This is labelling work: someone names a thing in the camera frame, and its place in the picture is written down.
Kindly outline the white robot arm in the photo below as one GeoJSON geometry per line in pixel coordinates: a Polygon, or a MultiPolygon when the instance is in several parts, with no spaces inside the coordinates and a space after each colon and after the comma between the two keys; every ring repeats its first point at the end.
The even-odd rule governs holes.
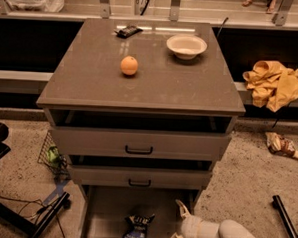
{"type": "Polygon", "coordinates": [[[216,224],[191,214],[182,201],[176,200],[176,203],[183,222],[181,233],[175,233],[170,238],[256,238],[236,221],[226,219],[216,224]]]}

